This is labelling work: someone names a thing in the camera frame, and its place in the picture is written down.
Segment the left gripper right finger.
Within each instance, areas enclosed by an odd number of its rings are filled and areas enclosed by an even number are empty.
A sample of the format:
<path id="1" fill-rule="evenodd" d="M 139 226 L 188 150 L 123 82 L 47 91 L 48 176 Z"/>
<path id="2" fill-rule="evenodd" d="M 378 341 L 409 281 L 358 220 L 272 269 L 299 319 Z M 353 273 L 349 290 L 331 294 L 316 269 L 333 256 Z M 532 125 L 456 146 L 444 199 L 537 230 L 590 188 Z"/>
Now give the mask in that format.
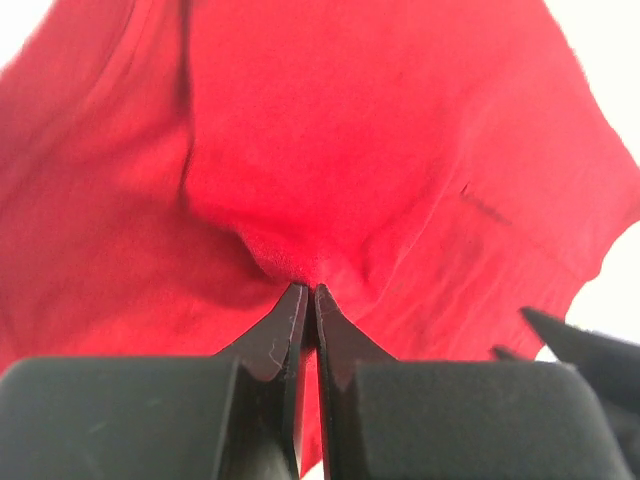
<path id="1" fill-rule="evenodd" d="M 324 473 L 329 479 L 495 479 L 492 366 L 402 362 L 315 292 Z"/>

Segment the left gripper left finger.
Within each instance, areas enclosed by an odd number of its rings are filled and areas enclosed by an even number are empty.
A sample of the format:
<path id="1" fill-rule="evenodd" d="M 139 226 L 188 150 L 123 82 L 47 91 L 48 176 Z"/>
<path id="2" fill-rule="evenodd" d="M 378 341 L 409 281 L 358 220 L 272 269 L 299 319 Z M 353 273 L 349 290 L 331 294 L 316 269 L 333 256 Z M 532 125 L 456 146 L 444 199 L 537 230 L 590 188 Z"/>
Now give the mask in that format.
<path id="1" fill-rule="evenodd" d="M 5 479 L 296 479 L 308 291 L 212 356 L 29 358 L 1 378 Z"/>

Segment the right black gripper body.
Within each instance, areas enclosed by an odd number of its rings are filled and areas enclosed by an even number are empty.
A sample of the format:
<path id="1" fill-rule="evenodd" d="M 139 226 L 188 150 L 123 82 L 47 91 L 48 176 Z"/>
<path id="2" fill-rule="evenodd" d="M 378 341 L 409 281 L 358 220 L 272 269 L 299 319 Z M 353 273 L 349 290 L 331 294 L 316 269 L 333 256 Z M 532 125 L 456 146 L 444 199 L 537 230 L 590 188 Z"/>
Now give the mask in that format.
<path id="1" fill-rule="evenodd" d="M 493 364 L 493 478 L 637 478 L 638 347 L 521 313 L 558 360 Z"/>

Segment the red t-shirt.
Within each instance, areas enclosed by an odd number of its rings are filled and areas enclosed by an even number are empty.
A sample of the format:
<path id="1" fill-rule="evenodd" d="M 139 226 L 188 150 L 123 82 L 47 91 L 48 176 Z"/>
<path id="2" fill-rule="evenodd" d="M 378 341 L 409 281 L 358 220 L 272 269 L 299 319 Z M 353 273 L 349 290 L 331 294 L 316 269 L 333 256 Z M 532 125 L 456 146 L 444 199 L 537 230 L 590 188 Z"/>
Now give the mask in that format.
<path id="1" fill-rule="evenodd" d="M 541 1 L 58 1 L 1 75 L 1 378 L 212 356 L 304 286 L 402 362 L 555 354 L 639 169 Z"/>

